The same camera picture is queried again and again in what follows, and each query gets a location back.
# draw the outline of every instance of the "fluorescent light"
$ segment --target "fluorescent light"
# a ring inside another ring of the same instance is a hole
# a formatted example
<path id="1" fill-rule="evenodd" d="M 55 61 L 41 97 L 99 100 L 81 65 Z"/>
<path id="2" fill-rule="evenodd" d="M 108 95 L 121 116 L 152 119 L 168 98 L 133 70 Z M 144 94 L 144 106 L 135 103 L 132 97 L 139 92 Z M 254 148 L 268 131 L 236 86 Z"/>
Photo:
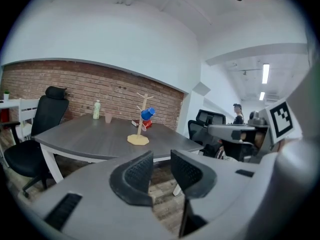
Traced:
<path id="1" fill-rule="evenodd" d="M 269 68 L 270 68 L 270 64 L 263 64 L 263 76 L 262 76 L 263 84 L 266 84 L 268 82 Z"/>
<path id="2" fill-rule="evenodd" d="M 264 100 L 265 94 L 266 94 L 265 92 L 263 92 L 263 91 L 261 92 L 259 101 Z"/>

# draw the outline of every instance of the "chair wheel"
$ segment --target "chair wheel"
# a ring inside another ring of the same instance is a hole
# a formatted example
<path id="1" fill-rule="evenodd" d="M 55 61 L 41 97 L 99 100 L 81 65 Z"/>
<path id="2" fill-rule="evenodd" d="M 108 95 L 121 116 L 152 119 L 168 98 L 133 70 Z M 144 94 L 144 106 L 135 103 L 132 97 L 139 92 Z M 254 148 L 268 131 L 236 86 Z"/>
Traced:
<path id="1" fill-rule="evenodd" d="M 25 198 L 29 198 L 29 194 L 27 192 L 22 192 L 22 194 L 24 195 Z"/>

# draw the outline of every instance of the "wooden floor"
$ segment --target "wooden floor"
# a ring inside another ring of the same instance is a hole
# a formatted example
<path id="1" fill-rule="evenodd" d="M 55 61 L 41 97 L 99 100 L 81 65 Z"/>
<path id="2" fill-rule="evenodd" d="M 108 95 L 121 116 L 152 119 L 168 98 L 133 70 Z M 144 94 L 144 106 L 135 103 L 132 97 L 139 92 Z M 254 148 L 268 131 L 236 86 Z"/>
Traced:
<path id="1" fill-rule="evenodd" d="M 0 133 L 0 144 L 5 150 L 12 146 L 13 141 L 10 131 L 3 130 Z M 57 164 L 64 177 L 68 176 L 77 169 L 87 166 L 87 162 L 73 160 L 63 156 L 56 157 Z M 7 175 L 8 188 L 11 193 L 18 197 L 22 202 L 31 204 L 43 192 L 41 182 L 28 189 L 29 198 L 25 198 L 22 193 L 22 187 L 30 180 L 28 177 L 21 176 L 12 169 L 3 166 Z M 53 179 L 47 180 L 47 185 L 50 188 L 55 184 Z M 159 222 L 167 228 L 172 234 L 178 237 L 180 224 L 183 215 L 185 196 L 181 192 L 174 196 L 173 191 L 177 185 L 176 180 L 171 174 L 170 161 L 157 162 L 154 164 L 153 175 L 149 187 L 149 196 L 153 199 L 153 213 L 158 218 Z"/>

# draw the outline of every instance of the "black office chair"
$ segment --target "black office chair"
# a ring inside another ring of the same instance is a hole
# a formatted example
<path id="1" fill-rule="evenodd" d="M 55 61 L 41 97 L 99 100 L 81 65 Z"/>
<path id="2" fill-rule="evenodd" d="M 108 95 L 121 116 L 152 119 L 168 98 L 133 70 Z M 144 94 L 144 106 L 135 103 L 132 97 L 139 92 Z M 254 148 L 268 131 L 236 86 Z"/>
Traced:
<path id="1" fill-rule="evenodd" d="M 199 109 L 195 120 L 205 126 L 208 125 L 225 125 L 226 116 L 224 114 Z"/>
<path id="2" fill-rule="evenodd" d="M 31 137 L 43 133 L 60 123 L 69 101 L 65 99 L 65 88 L 50 86 L 46 89 L 38 103 L 35 117 L 33 119 Z M 42 181 L 44 189 L 47 189 L 47 178 L 51 178 L 40 144 L 35 140 L 19 141 L 16 126 L 20 122 L 6 122 L 3 126 L 11 128 L 15 145 L 4 151 L 4 158 L 8 165 L 16 173 L 33 178 L 23 188 L 23 195 L 28 197 L 28 188 L 38 181 Z"/>

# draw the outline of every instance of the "plastic bottle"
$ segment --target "plastic bottle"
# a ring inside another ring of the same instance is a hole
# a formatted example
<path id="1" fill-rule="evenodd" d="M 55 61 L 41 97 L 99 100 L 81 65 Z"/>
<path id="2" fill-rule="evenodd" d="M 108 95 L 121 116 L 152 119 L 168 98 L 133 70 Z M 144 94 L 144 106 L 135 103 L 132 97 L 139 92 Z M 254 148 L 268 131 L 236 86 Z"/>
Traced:
<path id="1" fill-rule="evenodd" d="M 99 119 L 100 105 L 100 100 L 97 99 L 94 103 L 93 119 Z"/>

